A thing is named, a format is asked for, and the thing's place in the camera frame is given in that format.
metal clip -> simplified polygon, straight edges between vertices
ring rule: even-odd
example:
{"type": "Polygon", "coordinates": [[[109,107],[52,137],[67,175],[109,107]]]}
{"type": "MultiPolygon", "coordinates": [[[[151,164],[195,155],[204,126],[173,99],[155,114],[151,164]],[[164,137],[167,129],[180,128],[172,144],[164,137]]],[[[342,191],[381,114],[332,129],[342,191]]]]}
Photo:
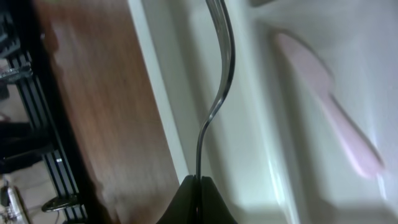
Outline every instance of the metal clip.
{"type": "Polygon", "coordinates": [[[77,195],[70,195],[67,198],[55,197],[42,206],[43,212],[54,212],[61,209],[72,208],[78,206],[79,199],[77,195]]]}
{"type": "Polygon", "coordinates": [[[31,77],[33,75],[30,63],[19,68],[10,68],[9,70],[0,73],[0,82],[5,82],[7,84],[15,83],[21,78],[31,77]]]}

pink knife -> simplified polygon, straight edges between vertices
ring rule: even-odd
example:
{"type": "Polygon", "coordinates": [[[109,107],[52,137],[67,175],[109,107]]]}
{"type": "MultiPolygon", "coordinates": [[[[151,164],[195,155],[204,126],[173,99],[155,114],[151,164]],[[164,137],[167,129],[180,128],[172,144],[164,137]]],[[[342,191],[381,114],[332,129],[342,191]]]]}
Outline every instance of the pink knife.
{"type": "Polygon", "coordinates": [[[285,33],[278,33],[276,41],[293,69],[318,99],[353,168],[363,177],[375,177],[384,168],[382,161],[336,104],[331,92],[333,82],[321,61],[306,46],[285,33]]]}

wooden surface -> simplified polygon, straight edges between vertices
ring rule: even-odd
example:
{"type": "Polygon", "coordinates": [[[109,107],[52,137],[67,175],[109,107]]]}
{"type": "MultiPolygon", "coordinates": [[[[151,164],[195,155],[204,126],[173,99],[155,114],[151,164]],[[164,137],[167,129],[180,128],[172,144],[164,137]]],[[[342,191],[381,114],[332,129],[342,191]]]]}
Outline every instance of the wooden surface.
{"type": "Polygon", "coordinates": [[[34,4],[99,199],[114,223],[155,223],[178,180],[127,1],[34,4]]]}

white tray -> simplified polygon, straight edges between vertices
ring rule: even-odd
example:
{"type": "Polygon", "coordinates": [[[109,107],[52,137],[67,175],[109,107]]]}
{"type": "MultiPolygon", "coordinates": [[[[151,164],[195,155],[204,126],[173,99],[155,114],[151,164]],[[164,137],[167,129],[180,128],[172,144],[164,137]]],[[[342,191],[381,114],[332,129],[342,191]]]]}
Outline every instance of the white tray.
{"type": "MultiPolygon", "coordinates": [[[[179,181],[195,173],[201,122],[221,56],[205,1],[129,0],[179,181]]],[[[398,2],[226,0],[236,72],[205,137],[203,175],[238,223],[398,223],[398,2]],[[351,168],[311,94],[270,40],[301,37],[325,61],[335,96],[377,147],[383,175],[351,168]]]]}

metal fork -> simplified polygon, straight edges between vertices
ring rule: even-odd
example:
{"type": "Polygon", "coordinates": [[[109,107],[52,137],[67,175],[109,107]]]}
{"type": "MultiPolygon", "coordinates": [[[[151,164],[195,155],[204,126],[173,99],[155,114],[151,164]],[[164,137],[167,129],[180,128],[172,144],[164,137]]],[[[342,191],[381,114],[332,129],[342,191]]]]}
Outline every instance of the metal fork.
{"type": "Polygon", "coordinates": [[[201,149],[206,130],[224,103],[229,88],[232,84],[235,69],[235,45],[231,27],[231,21],[224,0],[206,0],[214,27],[217,31],[218,43],[220,44],[222,72],[221,82],[216,98],[210,108],[207,119],[203,122],[199,132],[197,144],[197,179],[200,180],[201,172],[201,149]]]}

